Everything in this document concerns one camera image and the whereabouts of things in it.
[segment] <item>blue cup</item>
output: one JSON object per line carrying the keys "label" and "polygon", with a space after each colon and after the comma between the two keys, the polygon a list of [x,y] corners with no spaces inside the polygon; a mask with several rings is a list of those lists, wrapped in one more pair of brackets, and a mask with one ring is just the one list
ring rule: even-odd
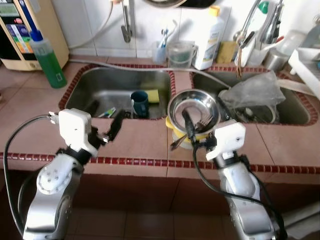
{"label": "blue cup", "polygon": [[149,115],[148,94],[145,91],[134,91],[131,94],[131,103],[135,114],[146,118]]}

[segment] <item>chrome faucet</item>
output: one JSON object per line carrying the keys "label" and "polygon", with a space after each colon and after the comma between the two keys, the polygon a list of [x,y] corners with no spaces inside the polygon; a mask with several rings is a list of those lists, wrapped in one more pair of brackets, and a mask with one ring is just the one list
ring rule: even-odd
{"label": "chrome faucet", "polygon": [[121,26],[121,31],[123,35],[123,39],[126,43],[130,43],[132,37],[132,31],[129,24],[129,16],[128,16],[128,4],[129,1],[122,1],[122,10],[123,10],[123,18],[124,18],[124,25]]}
{"label": "chrome faucet", "polygon": [[[254,16],[254,13],[256,9],[258,8],[259,3],[261,0],[256,0],[246,17],[246,20],[243,24],[243,27],[240,31],[237,31],[235,35],[233,36],[233,40],[237,42],[237,44],[240,46],[247,35],[247,31],[249,28],[249,25],[252,21],[252,18]],[[279,26],[280,26],[280,18],[281,13],[284,8],[283,0],[279,0],[279,3],[275,6],[272,17],[269,18],[268,22],[265,24],[265,28],[261,32],[260,42],[263,44],[273,44],[276,42],[278,36],[279,36]]]}

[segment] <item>yellow bowl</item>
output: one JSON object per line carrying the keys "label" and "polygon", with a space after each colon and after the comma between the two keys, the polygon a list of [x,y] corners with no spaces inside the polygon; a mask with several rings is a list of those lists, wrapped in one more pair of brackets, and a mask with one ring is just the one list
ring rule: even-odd
{"label": "yellow bowl", "polygon": [[[181,137],[183,137],[183,136],[186,134],[185,132],[182,132],[182,131],[179,131],[178,129],[176,129],[176,128],[172,125],[172,123],[171,123],[171,121],[170,121],[170,119],[169,119],[168,116],[165,118],[165,125],[166,125],[169,129],[172,129],[173,132],[174,132],[174,134],[175,134],[178,138],[181,138]],[[202,140],[202,139],[205,139],[207,136],[208,136],[207,133],[204,133],[204,134],[202,134],[202,133],[196,133],[196,134],[195,134],[195,139],[197,139],[197,140],[200,141],[200,140]],[[186,143],[191,143],[191,141],[190,141],[189,138],[187,138],[187,137],[185,138],[184,142],[186,142]]]}

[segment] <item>blue bottle cap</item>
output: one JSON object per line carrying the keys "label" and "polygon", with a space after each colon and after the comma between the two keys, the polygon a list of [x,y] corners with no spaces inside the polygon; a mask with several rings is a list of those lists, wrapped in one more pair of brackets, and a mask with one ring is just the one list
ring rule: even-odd
{"label": "blue bottle cap", "polygon": [[32,40],[35,41],[35,42],[40,42],[41,40],[44,39],[39,30],[31,31],[30,32],[30,36],[31,36]]}

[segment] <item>sink basin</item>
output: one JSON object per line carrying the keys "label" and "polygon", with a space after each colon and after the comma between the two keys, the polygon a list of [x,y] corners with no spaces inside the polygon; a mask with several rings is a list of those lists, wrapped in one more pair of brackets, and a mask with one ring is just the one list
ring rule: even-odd
{"label": "sink basin", "polygon": [[159,119],[167,115],[171,97],[170,82],[170,75],[165,71],[142,72],[94,67],[81,75],[65,108],[86,111],[90,103],[98,101],[97,109],[91,113],[92,117],[97,117],[113,107],[130,113],[132,92],[158,90],[159,103],[149,103],[148,118]]}
{"label": "sink basin", "polygon": [[[236,78],[235,72],[209,72],[209,74],[224,81],[230,86],[236,85],[239,81]],[[254,75],[260,74],[259,72],[244,72],[242,80],[247,80]],[[227,89],[221,84],[211,80],[205,76],[195,74],[193,76],[193,84],[195,89],[204,90],[212,95],[217,95],[221,90]],[[285,96],[285,101],[276,106],[279,118],[279,124],[286,125],[306,125],[310,121],[308,110],[304,107],[298,96],[291,90],[281,88]]]}

